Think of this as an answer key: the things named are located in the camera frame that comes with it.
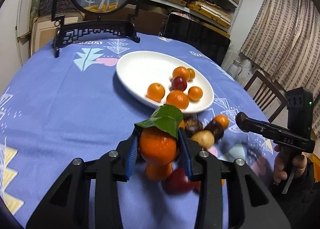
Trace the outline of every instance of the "white kettle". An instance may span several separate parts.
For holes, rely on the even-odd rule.
[[[233,60],[232,65],[229,66],[227,73],[235,79],[240,73],[242,72],[242,66],[240,65],[240,62],[237,60]]]

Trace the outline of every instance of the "blue tablecloth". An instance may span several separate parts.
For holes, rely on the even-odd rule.
[[[0,185],[7,205],[23,226],[72,159],[98,159],[127,139],[134,123],[153,112],[132,98],[116,75],[118,59],[137,50],[165,53],[199,70],[211,83],[215,98],[212,107],[198,118],[206,124],[215,115],[226,114],[230,121],[224,137],[210,152],[223,160],[243,158],[265,183],[270,182],[275,157],[271,142],[243,133],[235,124],[239,111],[267,121],[252,98],[194,47],[167,38],[139,36],[140,43],[109,34],[86,36],[85,40],[93,42],[66,46],[60,49],[58,58],[54,58],[50,42],[8,85],[0,99],[0,164],[6,166]],[[144,168],[145,164],[136,165],[130,181],[118,183],[124,228],[193,228],[198,195],[168,196],[159,183],[146,179]],[[227,228],[225,186],[223,194]]]

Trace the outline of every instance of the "plate rim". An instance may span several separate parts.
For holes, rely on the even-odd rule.
[[[132,89],[130,89],[127,85],[125,85],[125,84],[124,84],[124,81],[121,79],[121,77],[119,76],[119,73],[118,73],[118,70],[119,70],[118,64],[119,64],[119,62],[122,60],[122,58],[128,56],[129,54],[137,53],[137,52],[151,52],[151,53],[157,53],[157,54],[165,55],[165,56],[174,58],[174,59],[176,59],[176,60],[179,60],[179,61],[185,63],[186,65],[189,65],[191,68],[196,69],[196,67],[188,64],[188,63],[185,62],[185,61],[182,61],[182,60],[179,59],[179,58],[176,58],[176,57],[171,56],[171,55],[168,55],[168,54],[160,53],[160,52],[149,51],[149,50],[138,50],[138,51],[131,51],[131,52],[129,52],[129,53],[124,54],[122,57],[119,58],[119,60],[118,60],[118,62],[117,62],[117,64],[116,64],[116,74],[117,74],[117,77],[118,77],[120,83],[125,87],[125,89],[126,89],[127,91],[130,91],[131,93],[134,93],[135,96],[136,96],[136,97],[139,97],[139,98],[141,98],[141,96],[138,95],[138,94],[137,94],[135,91],[133,91]],[[210,82],[208,81],[208,79],[207,79],[198,69],[196,69],[196,70],[199,72],[199,74],[202,75],[202,77],[203,77],[203,78],[208,82],[208,84],[210,85],[211,90],[212,90],[212,100],[211,100],[210,104],[209,104],[207,107],[205,107],[204,109],[202,109],[201,111],[196,111],[196,112],[195,112],[195,111],[188,111],[188,110],[187,110],[188,108],[187,108],[187,109],[180,109],[183,114],[196,114],[196,113],[204,112],[204,111],[206,111],[207,109],[209,109],[210,106],[212,106],[212,104],[213,104],[213,102],[214,102],[214,90],[213,90],[212,85],[210,84]],[[151,103],[151,104],[154,105],[156,108],[158,108],[158,107],[160,106],[160,105],[155,104],[152,100],[147,100],[147,102]]]

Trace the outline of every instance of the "silver screw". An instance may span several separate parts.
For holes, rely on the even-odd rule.
[[[201,152],[199,152],[199,156],[203,157],[203,158],[206,158],[206,157],[209,156],[209,153],[207,151],[201,151]]]
[[[245,161],[243,159],[236,159],[236,164],[239,166],[243,166],[245,164]]]
[[[116,156],[118,156],[118,152],[117,151],[110,151],[109,156],[112,158],[115,158]]]
[[[82,160],[81,160],[81,159],[79,159],[79,158],[74,159],[74,160],[72,161],[73,165],[75,165],[75,166],[80,165],[80,164],[81,164],[81,162],[82,162]]]

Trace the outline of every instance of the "curtain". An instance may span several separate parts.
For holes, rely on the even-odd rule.
[[[285,90],[320,90],[320,15],[312,0],[264,0],[241,52]],[[319,105],[314,132],[320,136]]]

